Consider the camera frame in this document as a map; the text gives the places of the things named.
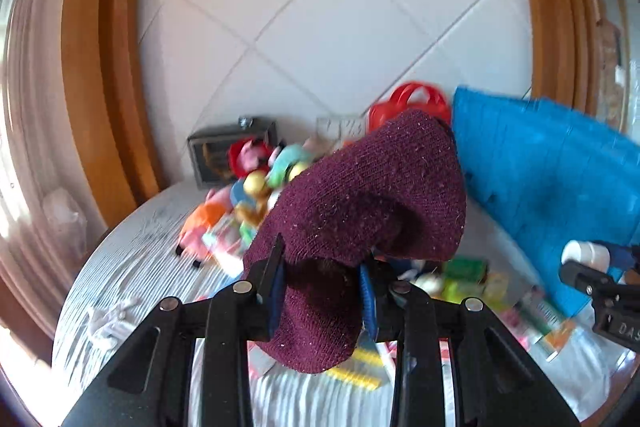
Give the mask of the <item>white pill bottle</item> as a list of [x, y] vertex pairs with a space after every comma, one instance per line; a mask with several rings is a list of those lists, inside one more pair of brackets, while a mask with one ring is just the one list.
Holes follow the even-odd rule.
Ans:
[[561, 256], [563, 265], [571, 261], [605, 273], [611, 265], [611, 255], [603, 245], [572, 239], [564, 246]]

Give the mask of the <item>maroon knitted beanie hat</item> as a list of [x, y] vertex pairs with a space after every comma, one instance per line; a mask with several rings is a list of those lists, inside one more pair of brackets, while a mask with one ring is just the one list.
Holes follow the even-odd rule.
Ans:
[[283, 239], [282, 314], [260, 349], [299, 373], [344, 362], [361, 329], [360, 263], [374, 248], [446, 261], [465, 213], [454, 134], [419, 109], [322, 158], [284, 188], [243, 258], [250, 268]]

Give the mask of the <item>blue plastic storage crate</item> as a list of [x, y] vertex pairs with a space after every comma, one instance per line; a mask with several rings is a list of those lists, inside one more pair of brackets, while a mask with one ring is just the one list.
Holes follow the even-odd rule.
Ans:
[[639, 240], [639, 147], [576, 110], [461, 87], [451, 129], [466, 191], [520, 247], [568, 317], [588, 298], [559, 278], [571, 241]]

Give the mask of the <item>pink pig plush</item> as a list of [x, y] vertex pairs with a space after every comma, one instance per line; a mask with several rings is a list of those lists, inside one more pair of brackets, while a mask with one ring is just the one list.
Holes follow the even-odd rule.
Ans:
[[204, 202], [198, 205], [186, 218], [180, 230], [175, 254], [180, 257], [188, 254], [192, 257], [192, 267], [200, 269], [202, 264], [212, 255], [203, 241], [204, 235], [212, 229], [221, 218], [231, 210], [231, 186], [219, 190], [212, 188]]

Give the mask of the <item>red plastic toy case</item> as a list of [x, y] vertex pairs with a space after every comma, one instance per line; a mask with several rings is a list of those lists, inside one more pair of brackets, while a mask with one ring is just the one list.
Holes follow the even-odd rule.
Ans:
[[386, 121], [407, 109], [420, 109], [445, 124], [451, 124], [451, 106], [444, 92], [431, 83], [409, 81], [398, 86], [386, 101], [370, 107], [367, 130], [372, 132], [382, 127]]

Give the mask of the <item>black small cabinet box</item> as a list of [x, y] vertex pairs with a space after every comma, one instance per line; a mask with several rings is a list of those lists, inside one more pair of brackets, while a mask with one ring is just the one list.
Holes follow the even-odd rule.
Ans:
[[235, 124], [209, 126], [189, 135], [186, 145], [198, 187], [220, 187], [238, 179], [241, 167], [235, 166], [235, 158], [246, 141], [255, 139], [263, 139], [266, 145], [276, 144], [276, 122], [259, 116], [240, 116]]

